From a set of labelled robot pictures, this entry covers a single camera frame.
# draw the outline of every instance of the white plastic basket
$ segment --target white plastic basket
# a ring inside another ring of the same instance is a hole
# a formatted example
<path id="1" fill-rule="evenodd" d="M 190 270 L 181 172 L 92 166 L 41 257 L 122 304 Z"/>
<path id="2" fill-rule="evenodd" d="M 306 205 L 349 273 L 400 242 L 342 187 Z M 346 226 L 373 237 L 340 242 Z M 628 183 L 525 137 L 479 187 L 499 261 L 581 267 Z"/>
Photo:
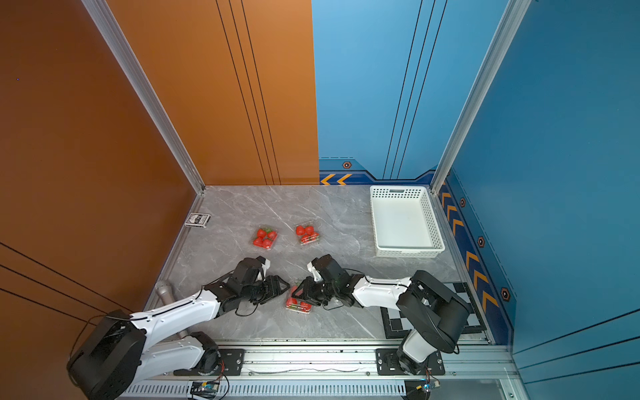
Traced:
<path id="1" fill-rule="evenodd" d="M 436 257 L 444 242 L 423 186 L 371 186 L 378 257 Z"/>

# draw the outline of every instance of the robotic arm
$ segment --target robotic arm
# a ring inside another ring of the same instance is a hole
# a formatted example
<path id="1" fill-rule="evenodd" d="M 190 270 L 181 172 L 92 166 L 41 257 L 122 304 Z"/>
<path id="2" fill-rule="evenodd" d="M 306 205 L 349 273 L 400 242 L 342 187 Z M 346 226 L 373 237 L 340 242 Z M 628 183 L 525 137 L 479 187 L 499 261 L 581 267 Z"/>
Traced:
<path id="1" fill-rule="evenodd" d="M 427 357 L 436 350 L 453 353 L 472 312 L 467 302 L 425 271 L 402 279 L 351 275 L 329 254 L 314 259 L 307 269 L 313 276 L 293 291 L 293 298 L 317 306 L 337 298 L 347 307 L 379 306 L 404 314 L 414 329 L 396 355 L 407 374 L 424 373 Z"/>
<path id="2" fill-rule="evenodd" d="M 245 258 L 236 269 L 183 300 L 131 315 L 121 310 L 102 318 L 67 363 L 74 384 L 89 400 L 113 400 L 132 383 L 166 371 L 216 368 L 218 346 L 203 332 L 161 340 L 193 324 L 236 310 L 243 300 L 264 304 L 289 289 L 277 275 L 266 275 L 269 261 Z"/>

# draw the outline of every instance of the gray marble floor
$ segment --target gray marble floor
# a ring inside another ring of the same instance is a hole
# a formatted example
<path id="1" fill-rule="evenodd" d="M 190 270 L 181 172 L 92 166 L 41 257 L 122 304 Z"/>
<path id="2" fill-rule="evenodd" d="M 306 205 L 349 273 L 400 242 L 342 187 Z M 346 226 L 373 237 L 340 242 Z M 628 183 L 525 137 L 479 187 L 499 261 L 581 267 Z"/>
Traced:
<path id="1" fill-rule="evenodd" d="M 376 257 L 368 186 L 210 186 L 200 211 L 212 218 L 207 228 L 191 229 L 169 276 L 177 299 L 233 270 L 242 258 L 258 255 L 271 261 L 269 273 L 292 285 L 309 275 L 309 261 L 324 254 L 373 277 L 400 278 L 424 269 L 443 282 L 460 281 L 450 243 L 434 259 Z M 294 229 L 306 221 L 313 221 L 321 238 L 302 247 Z M 263 225 L 278 231 L 271 250 L 252 245 Z M 228 313 L 192 329 L 225 340 L 385 337 L 378 307 L 314 307 L 310 314 L 300 314 L 287 310 L 284 302 L 285 295 L 259 306 L 250 317 Z M 242 304 L 238 312 L 252 310 Z"/>

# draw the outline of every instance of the cable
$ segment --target cable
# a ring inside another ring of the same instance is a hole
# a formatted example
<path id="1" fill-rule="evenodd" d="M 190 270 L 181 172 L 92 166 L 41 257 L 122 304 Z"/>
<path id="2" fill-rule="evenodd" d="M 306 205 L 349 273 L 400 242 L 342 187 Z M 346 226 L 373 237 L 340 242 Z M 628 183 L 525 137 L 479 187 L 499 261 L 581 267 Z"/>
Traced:
<path id="1" fill-rule="evenodd" d="M 67 362 L 71 361 L 71 356 L 74 355 L 74 349 L 76 348 L 76 344 L 78 344 L 78 341 L 80 340 L 80 336 L 82 336 L 86 327 L 89 326 L 89 323 L 91 322 L 92 319 L 95 319 L 98 317 L 104 317 L 104 314 L 100 314 L 99 316 L 93 316 L 85 322 L 84 326 L 82 327 L 82 330 L 80 331 L 80 333 L 78 333 L 78 336 L 74 340 L 73 345 L 71 345 L 71 350 L 69 351 L 69 358 L 67 359 Z M 71 372 L 67 371 L 67 375 L 69 376 L 69 380 L 71 381 L 71 384 L 73 384 L 73 386 L 80 387 L 77 384 L 76 380 L 71 376 Z"/>
<path id="2" fill-rule="evenodd" d="M 248 316 L 252 315 L 258 309 L 259 305 L 260 305 L 260 303 L 256 304 L 255 308 L 253 309 L 253 311 L 251 311 L 249 314 L 238 314 L 238 309 L 236 308 L 235 314 L 237 316 L 239 316 L 239 317 L 248 317 Z"/>
<path id="3" fill-rule="evenodd" d="M 229 394 L 229 390 L 231 390 L 231 383 L 229 383 L 229 378 L 227 378 L 227 375 L 224 375 L 224 373 L 222 374 L 222 376 L 224 377 L 224 379 L 227 381 L 227 391 L 222 395 L 221 398 L 219 398 L 218 400 L 222 400 L 225 398 L 225 396 L 227 394 Z"/>
<path id="4" fill-rule="evenodd" d="M 362 272 L 362 271 L 358 271 L 357 269 L 353 269 L 353 268 L 342 268 L 342 269 L 346 269 L 347 271 L 353 271 L 353 272 L 357 272 L 357 273 L 359 273 L 359 274 L 363 274 L 363 275 L 364 275 L 364 279 L 365 279 L 367 282 L 369 282 L 370 284 L 372 284 L 372 285 L 403 286 L 403 287 L 405 287 L 405 288 L 409 289 L 409 287 L 408 287 L 407 285 L 403 285 L 403 284 L 381 284 L 381 283 L 378 283 L 378 282 L 376 282 L 376 283 L 371 282 L 371 281 L 367 278 L 367 275 L 366 275 L 364 272 Z"/>
<path id="5" fill-rule="evenodd" d="M 91 322 L 92 319 L 98 318 L 98 317 L 104 317 L 104 314 L 100 314 L 99 316 L 93 316 L 91 318 L 89 318 L 86 323 L 84 324 L 84 326 L 82 327 L 82 330 L 80 331 L 80 333 L 78 333 L 78 336 L 76 337 L 76 339 L 74 340 L 73 345 L 71 346 L 71 351 L 69 351 L 69 358 L 67 361 L 71 360 L 71 356 L 74 355 L 74 349 L 76 348 L 76 344 L 78 344 L 78 341 L 80 340 L 80 336 L 82 336 L 84 330 L 86 329 L 87 326 L 89 326 L 89 323 Z"/>
<path id="6" fill-rule="evenodd" d="M 344 303 L 342 302 L 342 300 L 338 300 L 338 301 L 340 302 L 340 305 L 338 307 L 326 308 L 326 305 L 322 304 L 322 308 L 324 308 L 327 311 L 331 311 L 331 310 L 336 310 L 340 307 L 344 307 Z"/>
<path id="7" fill-rule="evenodd" d="M 220 375 L 218 375 L 218 378 L 215 380 L 215 382 L 220 382 L 220 379 L 222 379 L 222 375 L 225 373 L 225 361 L 222 360 L 220 362 Z"/>
<path id="8" fill-rule="evenodd" d="M 315 369 L 315 368 L 298 368 L 298 369 L 288 369 L 286 371 L 277 371 L 277 372 L 258 372 L 258 371 L 251 371 L 249 370 L 251 373 L 253 374 L 257 374 L 257 375 L 274 375 L 274 374 L 283 374 L 285 372 L 297 372 L 297 371 L 315 371 L 315 372 L 327 372 L 327 371 L 336 371 L 336 372 L 358 372 L 360 369 L 362 368 L 358 368 L 358 369 L 353 369 L 352 371 L 343 371 L 341 369 L 336 369 L 336 368 L 329 368 L 329 369 Z"/>

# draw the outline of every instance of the checkered board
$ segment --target checkered board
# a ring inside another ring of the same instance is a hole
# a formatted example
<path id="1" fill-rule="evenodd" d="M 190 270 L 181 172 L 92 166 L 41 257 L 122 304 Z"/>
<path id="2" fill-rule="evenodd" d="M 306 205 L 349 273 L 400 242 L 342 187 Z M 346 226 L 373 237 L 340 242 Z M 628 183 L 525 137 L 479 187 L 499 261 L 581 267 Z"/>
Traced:
<path id="1" fill-rule="evenodd" d="M 460 298 L 467 303 L 471 304 L 473 313 L 469 314 L 467 318 L 467 324 L 462 329 L 464 333 L 481 333 L 486 330 L 486 326 L 482 318 L 478 318 L 478 310 L 476 303 L 470 300 L 469 288 L 466 283 L 444 284 L 446 287 L 454 291 Z M 391 308 L 380 307 L 382 311 L 382 323 L 385 327 L 385 336 L 387 339 L 402 339 L 410 330 L 413 329 L 413 325 L 403 313 L 398 310 L 392 310 Z"/>

